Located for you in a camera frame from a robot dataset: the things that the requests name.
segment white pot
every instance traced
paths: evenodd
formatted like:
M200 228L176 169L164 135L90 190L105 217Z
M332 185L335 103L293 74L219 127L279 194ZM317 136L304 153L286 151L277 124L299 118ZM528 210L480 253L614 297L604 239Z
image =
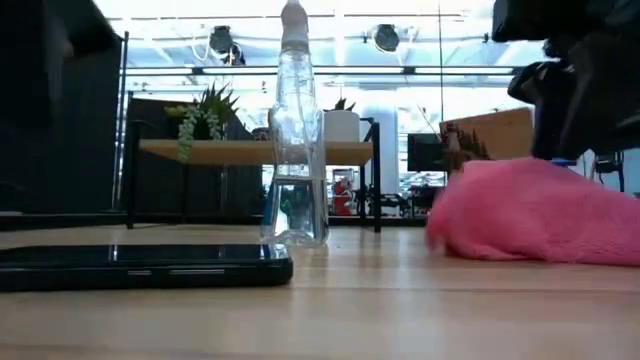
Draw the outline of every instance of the white pot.
M324 138L325 141L360 141L360 115L346 110L324 113Z

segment clear plastic bottle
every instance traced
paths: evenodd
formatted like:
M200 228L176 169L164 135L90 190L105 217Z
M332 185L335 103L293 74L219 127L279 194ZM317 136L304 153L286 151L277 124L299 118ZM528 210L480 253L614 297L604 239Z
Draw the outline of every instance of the clear plastic bottle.
M288 0L281 19L277 98L269 113L276 163L263 237L320 246L329 234L324 117L315 97L307 14L297 0Z

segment phone screen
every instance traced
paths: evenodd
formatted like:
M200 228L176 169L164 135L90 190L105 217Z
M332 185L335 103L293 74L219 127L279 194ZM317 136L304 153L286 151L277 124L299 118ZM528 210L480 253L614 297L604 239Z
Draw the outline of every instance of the phone screen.
M32 246L0 251L0 267L194 264L288 258L284 245Z

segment pink towel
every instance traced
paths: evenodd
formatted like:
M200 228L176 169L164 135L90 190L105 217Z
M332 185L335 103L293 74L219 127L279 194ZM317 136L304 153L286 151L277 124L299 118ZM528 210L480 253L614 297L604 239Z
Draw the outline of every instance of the pink towel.
M436 200L427 239L473 259L640 265L640 200L542 160L471 161Z

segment cardboard box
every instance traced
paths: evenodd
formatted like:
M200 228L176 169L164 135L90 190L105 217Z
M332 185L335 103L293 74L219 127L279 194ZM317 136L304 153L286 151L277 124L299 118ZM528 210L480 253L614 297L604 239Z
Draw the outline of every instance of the cardboard box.
M449 172L469 160L529 156L533 113L529 108L499 111L440 123Z

